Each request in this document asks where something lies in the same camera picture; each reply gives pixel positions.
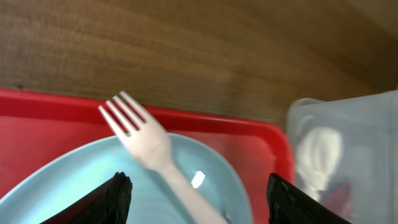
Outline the white plastic fork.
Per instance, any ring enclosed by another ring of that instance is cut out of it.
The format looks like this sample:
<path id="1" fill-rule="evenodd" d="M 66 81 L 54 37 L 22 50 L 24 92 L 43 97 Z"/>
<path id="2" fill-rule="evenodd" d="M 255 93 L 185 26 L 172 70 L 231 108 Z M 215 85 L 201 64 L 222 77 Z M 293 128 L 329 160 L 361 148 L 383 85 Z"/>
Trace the white plastic fork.
<path id="1" fill-rule="evenodd" d="M 133 158 L 159 173 L 195 223 L 227 223 L 177 168 L 169 134 L 141 104 L 121 91 L 98 110 Z"/>

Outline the white napkin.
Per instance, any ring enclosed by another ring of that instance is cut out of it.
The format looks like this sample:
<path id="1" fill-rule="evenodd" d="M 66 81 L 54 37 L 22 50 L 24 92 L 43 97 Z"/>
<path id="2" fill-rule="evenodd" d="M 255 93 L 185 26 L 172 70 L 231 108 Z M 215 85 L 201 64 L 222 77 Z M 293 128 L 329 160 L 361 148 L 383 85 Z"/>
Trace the white napkin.
<path id="1" fill-rule="evenodd" d="M 317 127 L 307 133 L 296 150 L 296 171 L 301 190 L 315 201 L 326 190 L 343 153 L 343 137 L 335 129 Z"/>

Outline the light blue plate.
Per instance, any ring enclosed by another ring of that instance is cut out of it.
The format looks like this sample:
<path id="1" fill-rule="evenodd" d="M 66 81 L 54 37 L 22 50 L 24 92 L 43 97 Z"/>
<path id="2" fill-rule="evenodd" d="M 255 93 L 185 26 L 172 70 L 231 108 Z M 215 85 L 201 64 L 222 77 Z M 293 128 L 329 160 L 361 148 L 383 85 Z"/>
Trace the light blue plate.
<path id="1" fill-rule="evenodd" d="M 209 146 L 170 134 L 172 158 L 184 177 L 232 224 L 252 223 L 243 183 Z M 142 168 L 118 138 L 100 139 L 53 160 L 1 199 L 2 223 L 40 223 L 105 183 L 117 172 L 132 182 L 128 223 L 191 223 L 160 175 Z"/>

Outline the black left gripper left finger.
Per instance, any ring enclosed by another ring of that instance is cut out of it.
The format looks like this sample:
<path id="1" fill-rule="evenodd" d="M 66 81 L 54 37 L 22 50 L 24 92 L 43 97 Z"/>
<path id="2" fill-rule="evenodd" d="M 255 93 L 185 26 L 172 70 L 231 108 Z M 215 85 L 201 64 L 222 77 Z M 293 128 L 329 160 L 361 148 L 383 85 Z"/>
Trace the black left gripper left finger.
<path id="1" fill-rule="evenodd" d="M 108 181 L 43 224 L 126 224 L 132 198 L 131 179 L 117 172 Z"/>

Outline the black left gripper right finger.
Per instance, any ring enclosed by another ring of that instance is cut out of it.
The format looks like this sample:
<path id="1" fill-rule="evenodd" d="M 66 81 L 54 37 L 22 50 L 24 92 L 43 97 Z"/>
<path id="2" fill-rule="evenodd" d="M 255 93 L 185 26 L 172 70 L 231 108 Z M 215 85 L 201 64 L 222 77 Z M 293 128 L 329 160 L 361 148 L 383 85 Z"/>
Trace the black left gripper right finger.
<path id="1" fill-rule="evenodd" d="M 276 173 L 269 175 L 269 224 L 350 224 Z"/>

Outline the red sauce packet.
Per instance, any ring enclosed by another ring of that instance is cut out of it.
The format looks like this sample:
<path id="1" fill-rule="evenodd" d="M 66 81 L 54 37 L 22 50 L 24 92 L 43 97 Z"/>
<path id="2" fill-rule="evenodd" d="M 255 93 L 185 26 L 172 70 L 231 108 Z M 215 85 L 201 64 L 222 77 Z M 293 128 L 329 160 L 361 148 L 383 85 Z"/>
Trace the red sauce packet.
<path id="1" fill-rule="evenodd" d="M 321 204 L 334 214 L 351 222 L 354 217 L 351 182 L 334 185 L 323 194 Z"/>

